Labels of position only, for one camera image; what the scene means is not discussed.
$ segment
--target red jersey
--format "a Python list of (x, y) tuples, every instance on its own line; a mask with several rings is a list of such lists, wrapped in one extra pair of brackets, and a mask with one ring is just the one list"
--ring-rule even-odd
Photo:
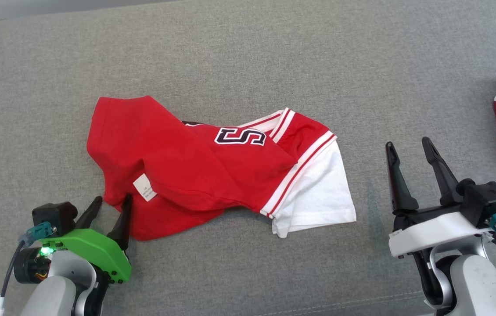
[[(301, 203), (293, 197), (304, 190), (298, 188), (305, 182), (299, 181), (304, 170), (311, 170), (311, 162), (332, 144), (337, 161), (335, 139), (324, 125), (289, 109), (243, 126), (220, 127), (181, 122), (145, 96), (100, 98), (87, 149), (104, 172), (108, 204), (120, 208), (125, 195), (134, 194), (131, 234), (138, 240), (192, 228), (233, 206), (272, 218), (274, 232), (284, 237), (332, 222), (300, 212), (304, 216), (297, 224), (294, 207)], [(355, 220), (350, 204), (353, 215), (345, 216), (346, 222)]]

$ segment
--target red and white stripe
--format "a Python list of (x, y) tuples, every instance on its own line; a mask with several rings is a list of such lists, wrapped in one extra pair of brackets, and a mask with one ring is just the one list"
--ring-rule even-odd
[(268, 116), (264, 116), (263, 118), (259, 118), (258, 120), (242, 124), (238, 127), (254, 128), (264, 133), (271, 130), (270, 138), (272, 138), (274, 142), (277, 142), (285, 133), (285, 130), (291, 123), (294, 115), (295, 112), (289, 108), (285, 108), (285, 110), (277, 111)]
[[(278, 135), (282, 135), (282, 133), (285, 132), (285, 129), (287, 128), (288, 124), (285, 126), (281, 126), (279, 124), (277, 126), (277, 130), (274, 131), (276, 134), (274, 135), (274, 142), (275, 142), (275, 137)], [(266, 205), (260, 210), (260, 214), (264, 214), (269, 218), (274, 218), (274, 213), (280, 208), (281, 204), (285, 200), (286, 196), (289, 194), (296, 194), (296, 192), (290, 192), (291, 188), (293, 185), (298, 181), (298, 179), (302, 176), (304, 169), (309, 165), (309, 163), (315, 158), (322, 150), (324, 150), (328, 145), (332, 144), (333, 142), (336, 141), (336, 136), (328, 131), (320, 138), (316, 140), (302, 156), (299, 158), (298, 162), (296, 165), (294, 165), (291, 170), (288, 172), (288, 174), (285, 176), (285, 178), (281, 181), (273, 195), (271, 196), (270, 200), (266, 203)]]

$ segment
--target gray couch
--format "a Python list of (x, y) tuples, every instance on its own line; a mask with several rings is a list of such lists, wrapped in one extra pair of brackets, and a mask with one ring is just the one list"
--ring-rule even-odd
[[(0, 21), (0, 288), (32, 208), (102, 194), (86, 152), (100, 96), (151, 95), (182, 120), (234, 125), (292, 108), (338, 135), (358, 221), (272, 235), (230, 210), (130, 243), (105, 316), (417, 315), (412, 258), (390, 256), (384, 144), (420, 206), (438, 202), (421, 137), (457, 178), (496, 181), (496, 1), (176, 1)], [(118, 213), (102, 206), (93, 228)], [(488, 247), (496, 266), (496, 247)], [(34, 287), (11, 281), (6, 315)]]

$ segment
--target robotic arm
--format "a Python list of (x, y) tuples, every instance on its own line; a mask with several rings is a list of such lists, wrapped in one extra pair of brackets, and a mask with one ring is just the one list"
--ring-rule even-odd
[[(396, 216), (388, 245), (400, 259), (413, 256), (425, 303), (435, 316), (496, 316), (496, 269), (485, 244), (496, 244), (496, 183), (457, 182), (427, 137), (425, 157), (433, 166), (440, 206), (419, 209), (400, 172), (400, 159), (386, 144), (392, 213)], [(461, 255), (436, 255), (458, 250)]]
[(77, 222), (69, 202), (45, 204), (32, 211), (34, 224), (50, 223), (53, 234), (42, 248), (26, 248), (14, 260), (22, 284), (39, 284), (21, 316), (100, 316), (110, 284), (130, 277), (125, 254), (129, 243), (132, 197), (126, 197), (113, 230), (104, 236), (90, 229), (102, 198), (90, 204)]

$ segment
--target care label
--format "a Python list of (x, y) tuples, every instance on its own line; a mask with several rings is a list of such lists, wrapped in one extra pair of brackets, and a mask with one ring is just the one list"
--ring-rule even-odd
[(146, 177), (146, 174), (141, 174), (141, 176), (133, 182), (133, 185), (147, 202), (156, 196), (156, 192), (152, 190), (150, 181)]

